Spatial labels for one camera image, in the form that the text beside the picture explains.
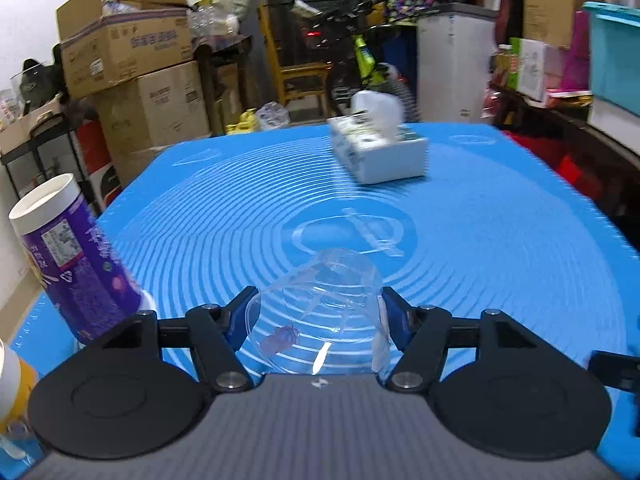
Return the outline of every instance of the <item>blue bin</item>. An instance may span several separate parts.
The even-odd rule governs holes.
[[[591,91],[640,116],[640,10],[586,2],[591,13]]]

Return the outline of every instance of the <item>tissue box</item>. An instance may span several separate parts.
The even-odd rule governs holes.
[[[400,126],[395,138],[385,137],[366,112],[329,119],[335,158],[361,184],[378,184],[424,176],[428,139]]]

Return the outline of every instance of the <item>chair backrest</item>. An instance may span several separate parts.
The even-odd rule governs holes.
[[[269,69],[271,70],[271,76],[276,86],[284,84],[282,79],[282,72],[280,68],[280,60],[278,59],[278,51],[276,44],[273,41],[273,34],[271,33],[271,21],[269,17],[269,7],[258,7],[258,19],[260,20],[260,31],[264,36],[264,47],[267,51],[267,61],[269,63]]]

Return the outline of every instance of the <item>wooden chair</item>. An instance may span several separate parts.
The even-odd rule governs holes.
[[[307,96],[316,96],[318,98],[319,108],[323,116],[328,113],[326,97],[324,95],[324,81],[326,80],[327,70],[330,65],[324,62],[306,63],[301,65],[280,66],[278,59],[278,49],[273,41],[271,33],[271,23],[269,17],[269,7],[261,6],[258,8],[258,18],[260,19],[260,30],[264,36],[264,46],[267,52],[267,60],[273,82],[278,93],[278,102],[285,106],[292,99],[303,98]],[[298,78],[316,78],[318,84],[309,88],[298,88],[292,80]]]

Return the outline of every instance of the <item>qr code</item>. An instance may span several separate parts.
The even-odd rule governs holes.
[[[42,241],[58,267],[63,267],[82,253],[82,247],[67,220],[59,222],[45,232]]]

